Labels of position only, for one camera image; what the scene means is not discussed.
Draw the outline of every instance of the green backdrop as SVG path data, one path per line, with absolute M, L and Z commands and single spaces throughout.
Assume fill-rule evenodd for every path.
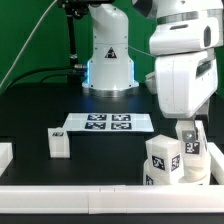
M 7 0 L 0 1 L 0 80 L 12 65 L 24 42 L 28 38 L 40 16 L 53 0 Z M 115 0 L 129 17 L 129 45 L 144 52 L 149 52 L 149 37 L 155 30 L 156 23 L 139 15 L 131 6 L 131 0 Z M 81 63 L 86 63 L 92 55 L 92 22 L 86 16 L 74 20 L 77 53 Z M 216 49 L 219 71 L 219 94 L 224 96 L 223 47 Z M 144 82 L 145 75 L 154 70 L 154 59 L 133 50 L 130 57 L 135 61 L 135 76 Z M 57 6 L 50 11 L 37 30 L 10 78 L 26 71 L 53 66 L 69 65 L 69 42 L 67 22 L 64 10 Z M 23 82 L 37 82 L 46 74 L 26 78 Z M 64 78 L 49 81 L 63 82 Z

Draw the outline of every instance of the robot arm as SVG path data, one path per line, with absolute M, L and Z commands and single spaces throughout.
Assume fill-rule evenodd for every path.
M 184 176 L 178 179 L 172 172 L 164 173 L 167 177 L 160 178 L 159 184 L 173 184 L 172 175 L 177 183 L 184 180 L 196 184 L 207 177 L 209 180 L 211 156 L 206 135 L 202 121 L 194 119 L 217 89 L 214 48 L 223 45 L 223 3 L 221 0 L 133 0 L 132 3 L 143 16 L 157 20 L 149 46 L 151 54 L 157 55 L 155 77 L 159 106 L 166 118 L 178 119 L 176 132 L 181 142 L 179 155 L 183 158 Z M 159 166 L 153 156 L 163 148 L 163 138 L 160 135 L 146 142 L 150 167 L 146 181 L 149 177 L 151 182 L 158 179 Z M 167 150 L 173 141 L 166 139 L 164 152 L 167 154 L 160 155 L 160 161 L 174 164 Z
M 132 0 L 135 10 L 146 18 L 156 18 L 158 0 Z
M 164 116 L 192 117 L 217 89 L 214 48 L 223 45 L 222 1 L 132 3 L 145 17 L 157 19 L 149 46 L 151 53 L 158 56 L 155 74 Z

